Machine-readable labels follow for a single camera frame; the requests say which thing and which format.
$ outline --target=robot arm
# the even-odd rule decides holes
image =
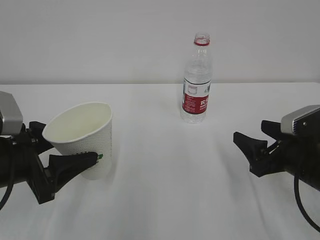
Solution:
[[[86,152],[77,155],[50,155],[44,167],[39,154],[53,148],[42,132],[46,126],[23,117],[14,97],[0,91],[0,188],[7,186],[0,201],[0,210],[7,202],[14,184],[27,182],[39,204],[55,198],[55,194],[76,175],[94,166],[98,154]]]
[[[281,123],[262,121],[261,130],[275,139],[270,145],[265,140],[233,134],[233,142],[249,161],[250,172],[257,177],[279,172],[294,176],[294,195],[307,222],[318,232],[306,213],[300,199],[299,180],[320,191],[320,105],[311,105],[294,111]]]

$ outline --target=white tablecloth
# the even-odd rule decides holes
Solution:
[[[113,109],[113,167],[104,179],[78,175],[38,205],[16,184],[0,211],[2,240],[315,240],[294,198],[293,177],[258,178],[233,132],[271,140],[261,120],[320,104],[317,83],[212,84],[205,121],[184,123],[177,84],[1,85],[24,122],[47,123],[90,101]],[[48,164],[52,149],[41,156]],[[300,184],[320,224],[320,193]],[[0,189],[0,196],[5,189]]]

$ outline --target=white wall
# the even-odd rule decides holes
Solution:
[[[0,0],[1,83],[177,83],[194,34],[217,82],[318,81],[319,0]]]

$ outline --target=black cable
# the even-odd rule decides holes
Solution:
[[[300,173],[301,173],[301,165],[297,168],[296,173],[294,174],[294,180],[293,180],[293,189],[294,189],[294,196],[296,200],[296,204],[298,205],[298,208],[300,212],[302,213],[302,216],[304,219],[315,229],[320,233],[320,227],[309,217],[307,214],[304,206],[302,205],[300,193],[299,193],[299,179],[300,179]]]
[[[6,187],[5,193],[0,201],[0,210],[4,207],[6,202],[8,201],[10,194],[12,192],[12,188],[14,187],[15,183],[15,158],[13,156],[13,147],[11,145],[11,142],[8,143],[8,148],[9,148],[9,161],[10,161],[10,176],[9,176],[9,181],[8,181],[8,186]]]

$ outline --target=paper cup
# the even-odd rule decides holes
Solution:
[[[82,176],[100,179],[108,174],[112,165],[112,116],[106,103],[83,103],[53,118],[42,135],[62,155],[96,152],[98,163]]]

